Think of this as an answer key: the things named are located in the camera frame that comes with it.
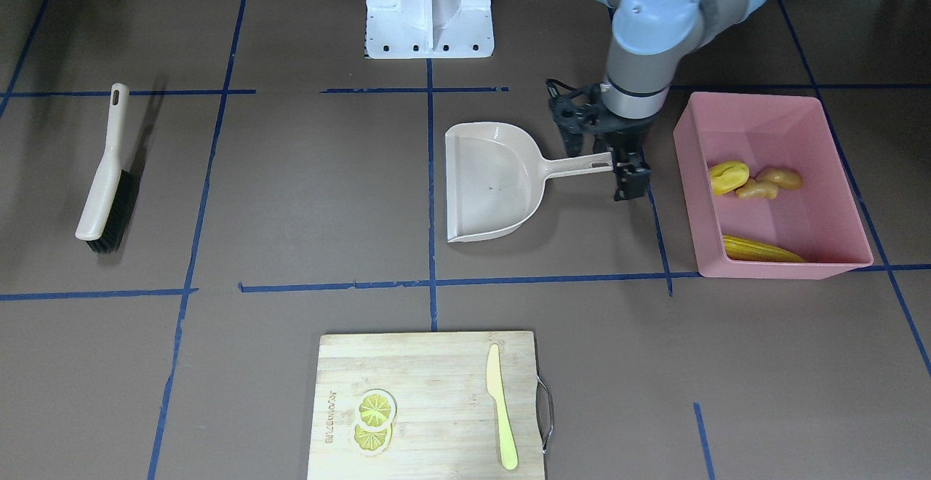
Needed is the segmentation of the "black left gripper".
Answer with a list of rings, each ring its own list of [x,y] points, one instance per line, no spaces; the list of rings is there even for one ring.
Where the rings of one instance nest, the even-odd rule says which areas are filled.
[[[566,155],[581,155],[584,137],[593,135],[596,145],[593,152],[612,149],[614,201],[643,197],[650,184],[651,169],[641,149],[655,116],[630,119],[615,115],[603,102],[598,84],[573,88],[559,80],[546,79],[546,90]]]

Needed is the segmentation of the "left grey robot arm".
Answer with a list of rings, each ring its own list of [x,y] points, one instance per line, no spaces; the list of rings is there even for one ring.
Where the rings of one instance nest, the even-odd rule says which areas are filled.
[[[766,0],[595,0],[608,7],[611,40],[602,80],[579,88],[546,80],[549,108],[566,154],[584,140],[606,156],[616,201],[643,197],[651,169],[642,146],[681,59],[738,25]]]

